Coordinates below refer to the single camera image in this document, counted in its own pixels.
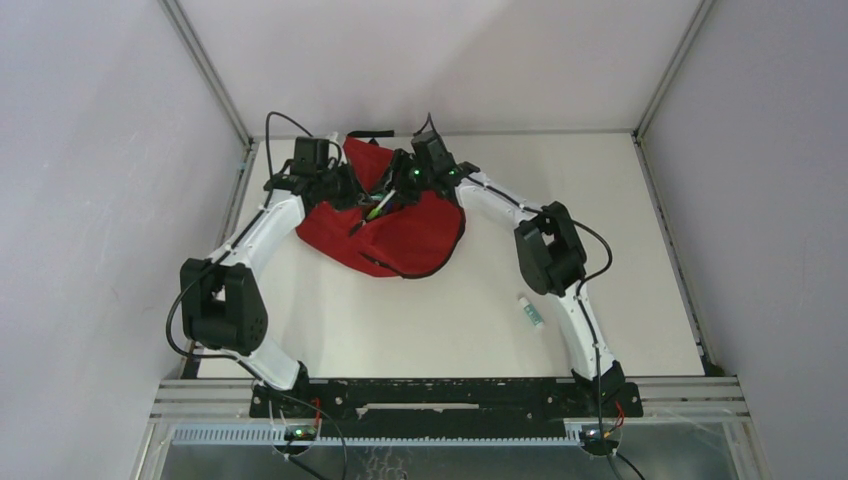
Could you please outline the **red student backpack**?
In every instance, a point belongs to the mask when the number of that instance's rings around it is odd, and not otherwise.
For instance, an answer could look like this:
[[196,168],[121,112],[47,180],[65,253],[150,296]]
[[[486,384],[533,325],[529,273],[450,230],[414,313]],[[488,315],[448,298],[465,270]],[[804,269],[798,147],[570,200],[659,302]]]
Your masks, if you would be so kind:
[[297,235],[322,254],[373,277],[419,279],[435,274],[465,233],[463,208],[426,192],[413,205],[391,199],[380,216],[367,221],[379,203],[369,196],[390,191],[395,150],[351,136],[341,146],[361,183],[361,205],[333,209],[322,203],[308,211]]

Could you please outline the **green capped white pen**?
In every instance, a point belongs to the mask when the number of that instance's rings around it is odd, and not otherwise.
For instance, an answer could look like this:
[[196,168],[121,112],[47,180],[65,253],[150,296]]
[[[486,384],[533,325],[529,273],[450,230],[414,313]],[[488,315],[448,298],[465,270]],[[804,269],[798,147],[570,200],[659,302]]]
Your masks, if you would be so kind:
[[396,194],[396,191],[391,190],[387,194],[382,196],[380,198],[379,203],[368,213],[368,215],[365,217],[365,219],[367,221],[371,221],[371,220],[376,219],[378,216],[380,216],[383,213],[385,206],[389,203],[389,201],[392,199],[392,197],[395,194]]

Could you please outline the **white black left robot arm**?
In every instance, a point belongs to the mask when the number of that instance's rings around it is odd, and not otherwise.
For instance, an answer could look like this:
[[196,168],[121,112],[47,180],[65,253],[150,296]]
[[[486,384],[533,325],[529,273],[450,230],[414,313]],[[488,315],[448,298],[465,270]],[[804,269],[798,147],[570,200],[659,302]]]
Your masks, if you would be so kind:
[[295,139],[293,155],[273,168],[257,212],[204,258],[180,269],[180,292],[169,314],[180,315],[184,335],[205,348],[203,360],[239,363],[275,388],[274,404],[290,417],[311,407],[311,388],[301,383],[305,365],[268,334],[269,314],[259,279],[282,242],[327,200],[356,205],[352,168],[338,133]]

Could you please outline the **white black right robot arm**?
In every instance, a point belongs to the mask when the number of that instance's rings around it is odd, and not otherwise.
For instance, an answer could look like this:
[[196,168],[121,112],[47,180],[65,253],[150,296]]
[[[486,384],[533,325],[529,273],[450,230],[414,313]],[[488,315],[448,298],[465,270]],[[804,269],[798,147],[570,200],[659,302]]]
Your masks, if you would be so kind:
[[588,298],[588,255],[582,233],[592,230],[572,218],[560,202],[530,202],[493,181],[477,166],[458,163],[434,130],[415,136],[412,149],[393,152],[390,189],[399,199],[426,192],[463,209],[489,215],[511,229],[520,274],[536,294],[551,298],[570,356],[579,406],[592,416],[605,415],[618,400],[626,378],[607,345]]

